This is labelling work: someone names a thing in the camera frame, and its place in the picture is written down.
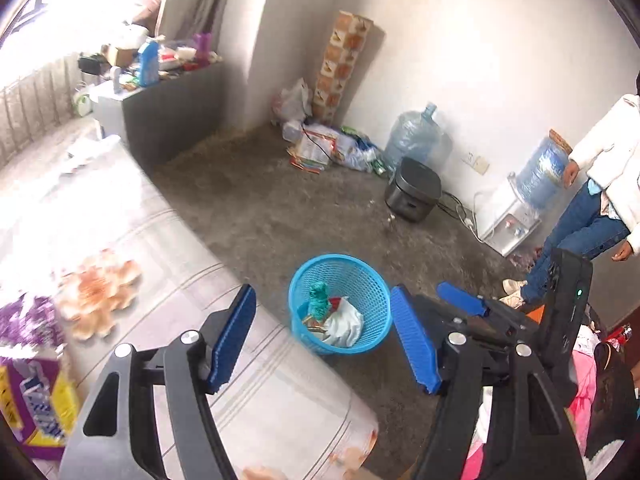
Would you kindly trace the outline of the blue plastic trash basket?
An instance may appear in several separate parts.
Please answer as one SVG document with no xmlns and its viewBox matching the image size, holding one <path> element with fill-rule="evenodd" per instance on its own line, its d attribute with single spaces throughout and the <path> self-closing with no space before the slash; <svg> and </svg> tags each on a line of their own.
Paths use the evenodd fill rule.
<svg viewBox="0 0 640 480">
<path fill-rule="evenodd" d="M 376 347 L 392 326 L 390 290 L 380 274 L 351 256 L 304 263 L 288 288 L 293 335 L 319 354 L 356 354 Z"/>
</svg>

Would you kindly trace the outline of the floor trash pile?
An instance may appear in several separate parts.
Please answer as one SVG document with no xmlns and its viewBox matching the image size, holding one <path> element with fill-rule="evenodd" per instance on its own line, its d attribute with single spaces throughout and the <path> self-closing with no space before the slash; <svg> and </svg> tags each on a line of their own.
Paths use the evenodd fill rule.
<svg viewBox="0 0 640 480">
<path fill-rule="evenodd" d="M 329 166 L 387 174 L 381 150 L 364 134 L 349 127 L 333 129 L 311 117 L 311 92 L 303 78 L 281 90 L 271 101 L 272 122 L 288 142 L 290 164 L 310 174 L 321 174 Z"/>
</svg>

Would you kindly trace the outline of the purple food bag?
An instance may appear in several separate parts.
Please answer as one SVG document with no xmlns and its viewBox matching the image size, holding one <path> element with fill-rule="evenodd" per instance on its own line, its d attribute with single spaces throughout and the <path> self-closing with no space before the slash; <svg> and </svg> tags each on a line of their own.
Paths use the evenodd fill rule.
<svg viewBox="0 0 640 480">
<path fill-rule="evenodd" d="M 80 411 L 66 338 L 51 298 L 23 294 L 1 307 L 1 413 L 34 460 L 62 460 Z"/>
</svg>

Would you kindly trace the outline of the black rice cooker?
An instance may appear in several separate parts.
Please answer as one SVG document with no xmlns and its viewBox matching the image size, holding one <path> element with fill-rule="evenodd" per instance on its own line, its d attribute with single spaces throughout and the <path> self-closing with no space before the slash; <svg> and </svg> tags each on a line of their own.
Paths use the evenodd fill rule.
<svg viewBox="0 0 640 480">
<path fill-rule="evenodd" d="M 442 198 L 438 174 L 422 162 L 403 157 L 387 185 L 384 200 L 388 209 L 407 221 L 423 221 Z"/>
</svg>

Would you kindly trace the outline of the white tissue cloth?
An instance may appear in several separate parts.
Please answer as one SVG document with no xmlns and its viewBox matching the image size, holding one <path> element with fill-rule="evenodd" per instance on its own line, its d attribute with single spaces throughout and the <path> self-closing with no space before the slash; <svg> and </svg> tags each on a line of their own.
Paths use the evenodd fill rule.
<svg viewBox="0 0 640 480">
<path fill-rule="evenodd" d="M 321 340 L 336 348 L 352 348 L 360 339 L 364 327 L 363 315 L 342 297 L 340 307 L 323 323 Z"/>
</svg>

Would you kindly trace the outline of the white water dispenser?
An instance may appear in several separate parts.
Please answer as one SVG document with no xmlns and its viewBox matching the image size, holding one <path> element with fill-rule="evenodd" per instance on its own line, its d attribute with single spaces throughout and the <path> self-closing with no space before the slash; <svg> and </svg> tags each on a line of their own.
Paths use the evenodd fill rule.
<svg viewBox="0 0 640 480">
<path fill-rule="evenodd" d="M 511 172 L 475 214 L 478 238 L 506 257 L 532 234 L 563 185 L 573 151 L 550 129 L 523 169 Z"/>
</svg>

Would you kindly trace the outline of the red snack wrapper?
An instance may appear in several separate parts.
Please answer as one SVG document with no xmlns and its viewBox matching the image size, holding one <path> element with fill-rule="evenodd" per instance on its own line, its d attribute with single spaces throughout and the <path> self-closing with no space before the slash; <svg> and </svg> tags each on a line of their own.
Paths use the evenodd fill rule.
<svg viewBox="0 0 640 480">
<path fill-rule="evenodd" d="M 334 312 L 336 311 L 341 304 L 342 298 L 341 297 L 332 297 L 329 299 L 329 303 L 330 303 L 330 311 Z"/>
</svg>

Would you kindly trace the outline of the green plastic bag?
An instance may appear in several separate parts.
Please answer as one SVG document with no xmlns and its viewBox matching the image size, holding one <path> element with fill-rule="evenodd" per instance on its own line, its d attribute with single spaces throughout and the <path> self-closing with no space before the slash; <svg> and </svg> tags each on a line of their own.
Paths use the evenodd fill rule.
<svg viewBox="0 0 640 480">
<path fill-rule="evenodd" d="M 331 311 L 329 286 L 324 281 L 316 281 L 309 287 L 307 313 L 304 322 L 323 323 Z"/>
</svg>

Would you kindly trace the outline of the large water jug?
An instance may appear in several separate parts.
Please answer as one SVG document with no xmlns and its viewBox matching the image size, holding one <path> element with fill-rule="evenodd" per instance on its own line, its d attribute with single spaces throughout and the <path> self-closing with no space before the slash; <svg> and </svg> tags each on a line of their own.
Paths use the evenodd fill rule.
<svg viewBox="0 0 640 480">
<path fill-rule="evenodd" d="M 430 161 L 442 140 L 442 128 L 434 119 L 436 110 L 437 105 L 429 102 L 422 112 L 409 110 L 398 116 L 383 152 L 390 174 L 398 169 L 404 158 L 423 165 Z"/>
</svg>

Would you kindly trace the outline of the person in white jacket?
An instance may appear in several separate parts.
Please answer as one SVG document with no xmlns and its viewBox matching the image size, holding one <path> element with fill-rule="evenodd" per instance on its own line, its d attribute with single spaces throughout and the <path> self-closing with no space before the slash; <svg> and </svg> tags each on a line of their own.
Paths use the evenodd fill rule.
<svg viewBox="0 0 640 480">
<path fill-rule="evenodd" d="M 500 301 L 519 309 L 544 299 L 552 252 L 563 249 L 589 260 L 612 247 L 614 261 L 639 252 L 639 95 L 621 96 L 570 153 L 563 184 L 586 175 L 521 281 L 506 278 Z"/>
</svg>

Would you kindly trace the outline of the floral bed sheet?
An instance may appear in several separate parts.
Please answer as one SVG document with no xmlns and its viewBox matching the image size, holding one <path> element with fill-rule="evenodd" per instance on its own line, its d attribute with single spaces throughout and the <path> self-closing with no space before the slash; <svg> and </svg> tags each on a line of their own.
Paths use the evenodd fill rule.
<svg viewBox="0 0 640 480">
<path fill-rule="evenodd" d="M 96 147 L 93 120 L 73 120 L 2 158 L 3 288 L 53 290 L 61 275 L 104 249 L 136 262 L 141 284 L 106 338 L 70 344 L 81 396 L 118 344 L 168 344 L 228 308 L 241 286 L 121 143 Z M 370 408 L 265 309 L 230 382 L 208 403 L 236 472 L 351 479 L 378 438 Z"/>
</svg>

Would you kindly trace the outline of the dark grey cabinet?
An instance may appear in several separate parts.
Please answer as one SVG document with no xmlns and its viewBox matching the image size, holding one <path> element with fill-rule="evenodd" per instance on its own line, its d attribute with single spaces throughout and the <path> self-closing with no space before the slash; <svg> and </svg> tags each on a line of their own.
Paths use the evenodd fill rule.
<svg viewBox="0 0 640 480">
<path fill-rule="evenodd" d="M 111 81 L 92 92 L 92 114 L 104 136 L 119 136 L 145 172 L 213 133 L 221 121 L 221 62 L 154 86 L 116 93 Z"/>
</svg>

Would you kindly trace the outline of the metal window railing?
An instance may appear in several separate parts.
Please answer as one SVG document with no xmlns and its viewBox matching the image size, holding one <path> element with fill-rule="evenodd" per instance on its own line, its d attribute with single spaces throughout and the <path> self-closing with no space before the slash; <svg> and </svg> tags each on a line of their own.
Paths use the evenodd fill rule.
<svg viewBox="0 0 640 480">
<path fill-rule="evenodd" d="M 77 116 L 73 96 L 82 81 L 79 53 L 1 86 L 1 167 Z"/>
</svg>

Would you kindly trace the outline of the blue detergent bottle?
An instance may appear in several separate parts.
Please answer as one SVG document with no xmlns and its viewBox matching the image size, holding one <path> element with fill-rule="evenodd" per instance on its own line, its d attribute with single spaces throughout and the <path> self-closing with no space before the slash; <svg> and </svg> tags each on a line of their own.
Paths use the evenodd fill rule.
<svg viewBox="0 0 640 480">
<path fill-rule="evenodd" d="M 154 39 L 149 38 L 138 50 L 139 60 L 139 84 L 142 88 L 152 86 L 160 81 L 160 62 L 158 51 L 160 45 Z"/>
</svg>

